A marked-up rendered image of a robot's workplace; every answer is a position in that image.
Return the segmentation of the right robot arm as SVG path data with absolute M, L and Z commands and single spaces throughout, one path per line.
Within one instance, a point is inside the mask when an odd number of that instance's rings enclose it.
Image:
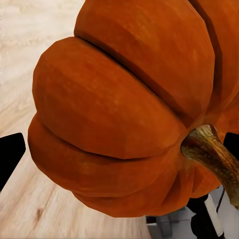
M 186 207 L 196 213 L 191 218 L 190 225 L 197 239 L 225 239 L 224 230 L 210 194 L 189 199 Z

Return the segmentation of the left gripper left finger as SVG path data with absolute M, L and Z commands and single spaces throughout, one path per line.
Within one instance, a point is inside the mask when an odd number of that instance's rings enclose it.
M 21 133 L 0 138 L 0 192 L 26 151 Z

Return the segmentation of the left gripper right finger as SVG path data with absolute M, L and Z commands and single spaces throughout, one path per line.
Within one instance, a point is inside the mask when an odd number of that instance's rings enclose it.
M 226 133 L 223 145 L 239 161 L 239 135 Z

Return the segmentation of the pumpkin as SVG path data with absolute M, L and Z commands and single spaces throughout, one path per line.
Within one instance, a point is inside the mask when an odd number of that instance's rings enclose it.
M 239 210 L 239 0 L 85 0 L 33 71 L 37 168 L 112 218 L 218 189 Z

